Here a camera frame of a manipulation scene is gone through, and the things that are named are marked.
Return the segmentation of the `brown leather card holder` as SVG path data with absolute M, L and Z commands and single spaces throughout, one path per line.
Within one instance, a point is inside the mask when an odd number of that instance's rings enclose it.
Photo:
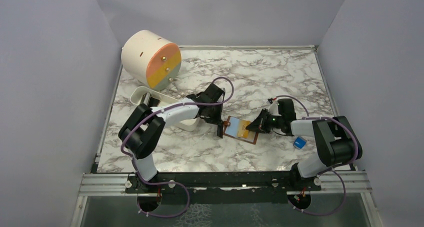
M 255 145 L 259 134 L 246 129 L 246 127 L 251 123 L 252 122 L 250 120 L 228 116 L 227 120 L 224 121 L 223 135 L 238 141 Z

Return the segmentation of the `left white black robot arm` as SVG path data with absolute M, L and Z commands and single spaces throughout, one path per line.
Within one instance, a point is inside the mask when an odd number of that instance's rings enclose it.
M 165 128 L 185 120 L 200 118 L 207 124 L 217 126 L 216 135 L 223 137 L 222 120 L 225 90 L 211 83 L 205 91 L 189 94 L 172 104 L 149 107 L 139 104 L 118 133 L 122 141 L 121 149 L 131 157 L 139 175 L 138 186 L 144 192 L 152 192 L 157 187 L 158 173 L 153 160 L 153 152 Z

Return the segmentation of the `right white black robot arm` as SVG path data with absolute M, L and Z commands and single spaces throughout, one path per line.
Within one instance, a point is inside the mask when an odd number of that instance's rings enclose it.
M 245 127 L 247 131 L 268 134 L 279 129 L 284 136 L 314 138 L 316 154 L 291 167 L 288 183 L 292 189 L 300 191 L 308 185 L 310 178 L 361 158 L 361 145 L 345 116 L 297 118 L 295 97 L 279 95 L 270 101 L 276 101 L 278 114 L 262 109 Z

